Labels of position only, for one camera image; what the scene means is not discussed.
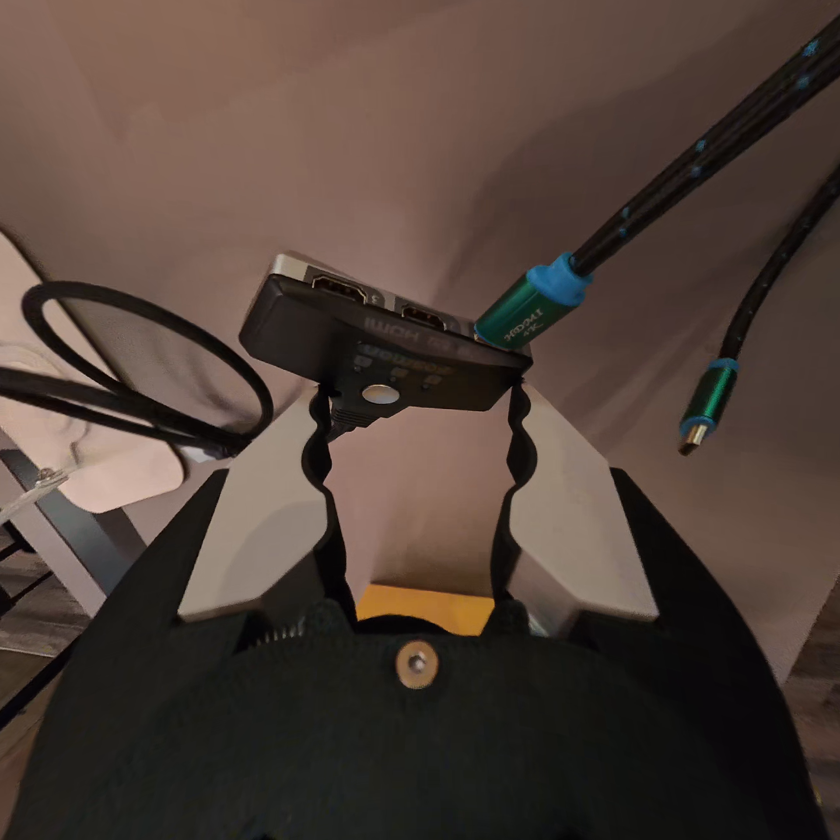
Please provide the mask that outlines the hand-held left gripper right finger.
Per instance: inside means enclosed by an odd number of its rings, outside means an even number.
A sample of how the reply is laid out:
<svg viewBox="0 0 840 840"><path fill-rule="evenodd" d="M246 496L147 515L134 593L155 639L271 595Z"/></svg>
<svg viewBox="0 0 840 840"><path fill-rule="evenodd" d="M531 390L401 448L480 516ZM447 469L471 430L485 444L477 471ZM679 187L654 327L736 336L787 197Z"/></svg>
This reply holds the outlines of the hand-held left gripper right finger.
<svg viewBox="0 0 840 840"><path fill-rule="evenodd" d="M606 459L529 384L511 390L508 424L495 601L520 604L531 634L569 634L584 613L653 623L658 605Z"/></svg>

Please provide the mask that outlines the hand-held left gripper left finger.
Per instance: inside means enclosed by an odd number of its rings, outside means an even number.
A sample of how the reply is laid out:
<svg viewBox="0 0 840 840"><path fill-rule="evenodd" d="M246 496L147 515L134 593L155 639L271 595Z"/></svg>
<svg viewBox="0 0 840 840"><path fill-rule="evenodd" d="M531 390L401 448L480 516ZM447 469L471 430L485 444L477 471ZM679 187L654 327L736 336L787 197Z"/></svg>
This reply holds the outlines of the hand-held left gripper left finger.
<svg viewBox="0 0 840 840"><path fill-rule="evenodd" d="M254 612L296 624L331 600L357 623L333 496L330 402L305 386L227 468L178 616L194 623Z"/></svg>

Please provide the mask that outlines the white stand with wooden board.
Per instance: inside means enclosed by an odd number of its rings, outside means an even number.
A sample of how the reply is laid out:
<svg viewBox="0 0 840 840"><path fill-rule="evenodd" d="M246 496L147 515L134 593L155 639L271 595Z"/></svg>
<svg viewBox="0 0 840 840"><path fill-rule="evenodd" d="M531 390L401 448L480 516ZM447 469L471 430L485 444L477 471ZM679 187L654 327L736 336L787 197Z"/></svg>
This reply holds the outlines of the white stand with wooden board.
<svg viewBox="0 0 840 840"><path fill-rule="evenodd" d="M3 368L48 375L62 381L98 384L47 348L26 323L21 302L41 283L15 243L1 235L1 364ZM5 434L37 469L64 470L59 491L83 510L102 513L177 489L182 461L162 441L126 434L1 399Z"/></svg>

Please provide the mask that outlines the yellow plastic bin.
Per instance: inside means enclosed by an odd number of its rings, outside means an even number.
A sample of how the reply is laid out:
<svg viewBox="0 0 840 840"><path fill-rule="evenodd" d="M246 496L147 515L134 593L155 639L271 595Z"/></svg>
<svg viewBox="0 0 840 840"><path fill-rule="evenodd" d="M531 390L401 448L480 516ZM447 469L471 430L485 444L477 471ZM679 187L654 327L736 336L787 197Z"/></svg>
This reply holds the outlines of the yellow plastic bin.
<svg viewBox="0 0 840 840"><path fill-rule="evenodd" d="M355 611L358 619L408 616L430 622L450 634L477 636L493 610L490 597L369 584Z"/></svg>

